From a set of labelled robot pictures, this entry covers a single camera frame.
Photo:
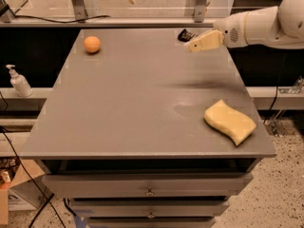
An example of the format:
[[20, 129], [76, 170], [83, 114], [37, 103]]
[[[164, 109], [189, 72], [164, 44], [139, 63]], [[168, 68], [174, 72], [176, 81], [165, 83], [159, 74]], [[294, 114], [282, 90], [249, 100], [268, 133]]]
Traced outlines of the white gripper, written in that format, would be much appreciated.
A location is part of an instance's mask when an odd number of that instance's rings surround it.
[[245, 39], [245, 20], [247, 12], [232, 14], [214, 23], [215, 30], [208, 30], [184, 44], [189, 52], [199, 52], [219, 48], [222, 44], [228, 48], [247, 46]]

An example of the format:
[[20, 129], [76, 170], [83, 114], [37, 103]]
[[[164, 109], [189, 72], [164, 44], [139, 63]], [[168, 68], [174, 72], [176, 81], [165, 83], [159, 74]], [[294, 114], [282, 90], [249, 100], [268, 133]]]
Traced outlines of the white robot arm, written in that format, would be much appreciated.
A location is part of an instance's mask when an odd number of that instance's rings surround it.
[[191, 52], [226, 46], [244, 48], [304, 48], [304, 0], [282, 0], [279, 6], [235, 13], [185, 44]]

